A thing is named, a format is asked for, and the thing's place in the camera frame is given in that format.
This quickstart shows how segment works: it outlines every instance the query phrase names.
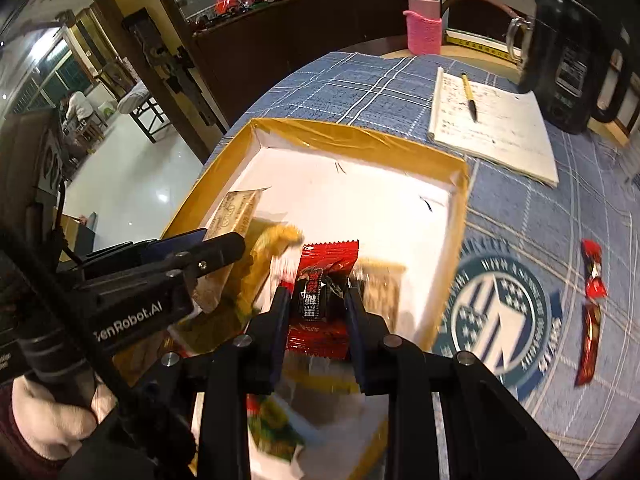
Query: silver screw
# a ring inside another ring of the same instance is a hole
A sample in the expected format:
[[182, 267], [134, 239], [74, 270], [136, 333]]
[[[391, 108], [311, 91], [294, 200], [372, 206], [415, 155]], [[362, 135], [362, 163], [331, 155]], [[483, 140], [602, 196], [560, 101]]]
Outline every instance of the silver screw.
[[175, 365], [179, 360], [180, 356], [177, 353], [169, 352], [161, 357], [160, 362], [166, 367], [171, 367]]
[[254, 340], [251, 338], [250, 335], [240, 334], [240, 335], [236, 336], [236, 338], [234, 339], [234, 346], [236, 346], [238, 348], [246, 348], [253, 341]]
[[456, 359], [461, 365], [465, 365], [465, 366], [472, 365], [474, 362], [476, 362], [476, 356], [473, 355], [471, 352], [467, 352], [466, 350], [463, 350], [462, 352], [458, 352], [456, 354]]
[[389, 348], [398, 348], [402, 344], [402, 338], [396, 334], [387, 334], [382, 339], [382, 343]]

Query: tiled floor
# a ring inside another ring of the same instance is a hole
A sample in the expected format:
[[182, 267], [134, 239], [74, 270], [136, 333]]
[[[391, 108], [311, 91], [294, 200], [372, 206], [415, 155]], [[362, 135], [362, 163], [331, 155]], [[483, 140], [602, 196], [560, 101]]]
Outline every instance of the tiled floor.
[[64, 212], [98, 215], [94, 250], [158, 238], [202, 170], [173, 126], [156, 139], [152, 144], [131, 117], [118, 115], [68, 184]]

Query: yellow pen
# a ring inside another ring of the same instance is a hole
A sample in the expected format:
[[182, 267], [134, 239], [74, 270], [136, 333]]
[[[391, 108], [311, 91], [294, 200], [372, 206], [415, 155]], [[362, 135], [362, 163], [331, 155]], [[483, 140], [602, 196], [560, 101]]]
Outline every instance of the yellow pen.
[[478, 122], [478, 110], [476, 109], [476, 102], [474, 101], [474, 95], [471, 92], [471, 85], [466, 74], [462, 75], [462, 84], [465, 87], [466, 100], [468, 101], [469, 111], [471, 112], [471, 118], [475, 123]]

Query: open notebook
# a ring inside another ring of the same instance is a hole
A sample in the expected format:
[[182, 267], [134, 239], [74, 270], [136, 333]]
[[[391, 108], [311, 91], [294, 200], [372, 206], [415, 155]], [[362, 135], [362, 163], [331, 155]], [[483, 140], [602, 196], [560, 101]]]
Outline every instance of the open notebook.
[[556, 161], [533, 92], [514, 94], [480, 83], [470, 85], [477, 123], [469, 113], [462, 79], [438, 69], [430, 138], [556, 187]]

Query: red stick wrapper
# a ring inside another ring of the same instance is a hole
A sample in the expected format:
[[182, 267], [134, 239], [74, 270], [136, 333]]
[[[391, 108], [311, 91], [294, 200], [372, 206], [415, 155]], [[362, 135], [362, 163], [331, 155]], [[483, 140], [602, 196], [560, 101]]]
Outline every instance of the red stick wrapper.
[[582, 336], [582, 356], [575, 385], [582, 386], [590, 383], [596, 370], [598, 357], [598, 342], [600, 340], [600, 306], [587, 303], [584, 309], [584, 333]]
[[584, 293], [590, 300], [603, 298], [607, 289], [602, 281], [602, 250], [593, 240], [582, 241], [584, 258]]
[[357, 241], [303, 246], [291, 298], [288, 350], [346, 357], [349, 336], [343, 294], [358, 247]]

